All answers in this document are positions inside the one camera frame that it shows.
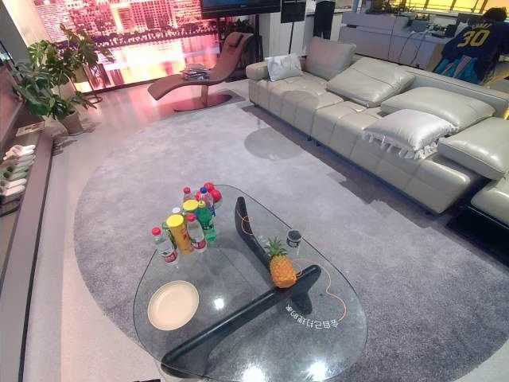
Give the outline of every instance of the glass coffee table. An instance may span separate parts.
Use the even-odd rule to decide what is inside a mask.
[[[181,255],[176,266],[158,253],[150,260],[134,299],[140,342],[163,370],[184,378],[298,382],[342,373],[367,338],[366,316],[348,280],[304,239],[297,248],[286,245],[290,227],[256,200],[235,187],[217,188],[223,203],[215,243]],[[289,289],[270,279],[263,245],[275,236],[299,272]],[[161,330],[150,323],[149,303],[170,282],[191,283],[197,308],[182,327]]]

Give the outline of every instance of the small cup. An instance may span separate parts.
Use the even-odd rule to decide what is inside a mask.
[[[288,235],[286,236],[286,243],[292,247],[296,248],[299,246],[302,240],[302,235],[297,229],[290,229],[288,231]]]

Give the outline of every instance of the shoe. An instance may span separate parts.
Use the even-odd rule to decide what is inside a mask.
[[[15,158],[11,157],[2,162],[0,166],[11,166],[11,165],[21,165],[21,166],[31,166],[34,162],[35,155],[26,155],[24,157]]]
[[[2,171],[1,179],[4,181],[16,181],[17,179],[22,179],[26,177],[26,172],[21,171],[19,173],[11,173],[9,171]]]
[[[5,216],[16,211],[19,209],[20,203],[20,201],[10,201],[0,205],[0,216]]]
[[[0,187],[0,196],[2,196],[2,203],[9,203],[14,199],[17,199],[21,196],[22,193],[25,192],[24,185],[17,185],[15,187],[11,187],[10,189]]]
[[[28,145],[28,146],[20,146],[20,145],[14,145],[12,146],[7,152],[6,156],[3,157],[3,160],[9,158],[20,158],[26,155],[33,154],[33,151],[35,149],[35,145]]]
[[[0,168],[1,171],[9,171],[10,173],[20,173],[21,171],[27,172],[29,170],[28,166],[7,166]]]
[[[0,179],[0,187],[3,187],[4,189],[12,189],[13,187],[16,187],[17,185],[25,185],[26,179],[17,179],[16,181],[5,181],[3,179]]]

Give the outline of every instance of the chair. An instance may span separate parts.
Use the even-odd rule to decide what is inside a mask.
[[[224,42],[223,50],[217,59],[216,66],[210,70],[210,78],[206,80],[185,80],[181,74],[173,74],[151,84],[148,89],[150,95],[155,100],[158,100],[176,88],[201,85],[201,97],[174,103],[172,106],[176,111],[203,109],[228,101],[231,95],[209,95],[208,87],[225,81],[235,71],[240,55],[252,37],[252,33],[230,33]]]

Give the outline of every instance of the gray pillow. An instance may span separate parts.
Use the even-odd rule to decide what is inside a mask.
[[[448,120],[456,130],[491,117],[495,109],[478,99],[439,88],[414,88],[382,102],[382,111],[392,113],[401,109],[424,111]]]
[[[399,149],[402,158],[420,159],[437,149],[437,140],[453,131],[453,125],[436,115],[403,109],[372,123],[364,138],[382,147]]]
[[[295,53],[286,56],[267,57],[265,61],[267,62],[271,81],[302,76],[301,62]]]
[[[355,51],[355,44],[313,37],[305,58],[305,70],[330,80],[350,65]]]
[[[377,107],[410,86],[415,76],[396,64],[363,57],[332,78],[327,90],[365,107]]]

